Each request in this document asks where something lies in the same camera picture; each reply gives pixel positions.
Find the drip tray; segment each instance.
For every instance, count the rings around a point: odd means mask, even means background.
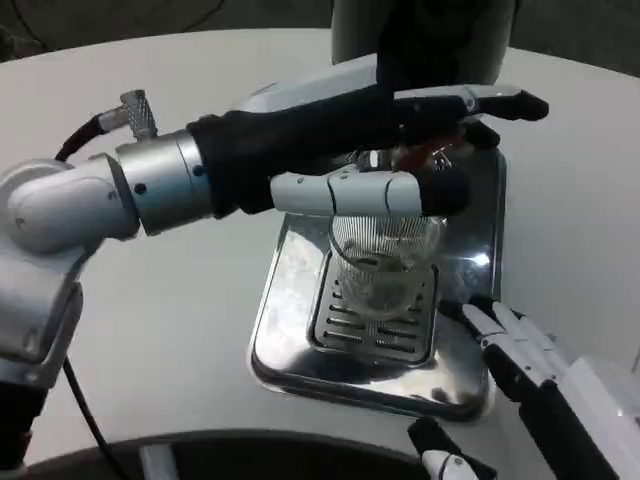
[[[437,274],[397,319],[363,322],[344,304],[329,218],[285,216],[250,347],[251,368],[265,387],[450,420],[484,412],[493,388],[481,350],[433,305],[499,297],[504,158],[470,148],[449,158],[467,174],[472,201],[449,219]]]
[[[375,321],[351,310],[342,298],[336,262],[331,261],[318,313],[312,323],[313,343],[326,351],[358,357],[419,364],[429,359],[433,337],[437,268],[424,278],[413,305],[395,318]]]

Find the metal grate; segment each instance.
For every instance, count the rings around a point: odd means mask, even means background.
[[[346,305],[331,257],[312,325],[316,344],[351,355],[381,357],[406,363],[429,358],[433,334],[438,271],[425,276],[422,289],[406,313],[391,320],[365,319]]]

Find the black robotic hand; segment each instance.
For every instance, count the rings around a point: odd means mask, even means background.
[[[275,111],[231,110],[188,125],[211,187],[214,216],[237,208],[258,213],[274,207],[270,180],[318,158],[358,150],[413,146],[463,133],[495,146],[497,134],[474,118],[488,114],[536,121],[548,104],[515,87],[456,85],[393,92],[377,84]],[[425,179],[429,191],[465,191],[451,172]],[[448,215],[462,202],[439,201],[430,214]]]

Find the white table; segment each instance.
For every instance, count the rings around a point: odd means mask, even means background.
[[[264,84],[327,65],[329,50],[328,31],[227,31],[0,65],[0,167],[51,157],[90,114],[132,88],[146,89],[161,131],[169,132]],[[552,105],[537,124],[490,121],[509,162],[503,298],[563,346],[632,368],[640,346],[640,81],[516,50],[502,81]],[[128,138],[100,139],[74,160]],[[236,214],[110,241],[89,263],[70,356],[107,439],[268,428],[413,451],[409,418],[273,393],[249,372],[247,344],[281,219]],[[515,464],[542,469],[512,406],[498,400],[477,424],[448,426],[451,435],[505,478],[515,478]],[[61,378],[35,423],[27,462],[93,446]]]

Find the robotic hand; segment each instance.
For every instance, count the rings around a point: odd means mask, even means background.
[[[569,365],[531,320],[490,298],[442,301],[438,308],[478,340],[498,387],[520,404],[520,418],[557,478],[640,476],[640,384],[630,372],[590,357]],[[495,478],[435,420],[418,420],[409,435],[432,478]]]
[[[237,209],[314,215],[453,215],[468,200],[455,168],[352,167],[302,175],[305,165],[359,150],[423,144],[478,114],[538,120],[548,105],[514,87],[459,85],[394,92],[371,55],[257,92],[222,116],[156,136],[140,92],[92,119],[57,160],[0,178],[0,469],[20,465],[34,417],[61,369],[82,310],[77,277],[107,238],[156,235]],[[92,129],[129,124],[136,143],[76,168],[64,160]]]

